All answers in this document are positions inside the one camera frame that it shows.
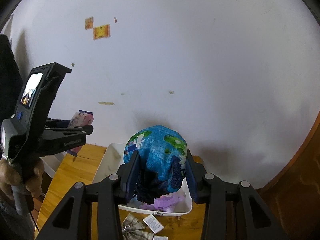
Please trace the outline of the person's left hand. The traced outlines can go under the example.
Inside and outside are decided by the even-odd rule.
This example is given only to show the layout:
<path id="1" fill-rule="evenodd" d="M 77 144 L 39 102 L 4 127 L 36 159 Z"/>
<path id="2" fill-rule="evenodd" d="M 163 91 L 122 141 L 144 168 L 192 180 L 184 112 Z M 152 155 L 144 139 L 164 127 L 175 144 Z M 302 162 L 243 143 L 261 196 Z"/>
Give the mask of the person's left hand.
<path id="1" fill-rule="evenodd" d="M 26 189 L 33 198 L 41 195 L 42 176 L 44 173 L 44 164 L 40 159 L 34 167 L 34 176 L 25 183 Z M 5 159 L 1 159 L 1 197 L 8 203 L 14 203 L 14 197 L 11 187 L 19 185 L 21 176 L 12 168 Z"/>

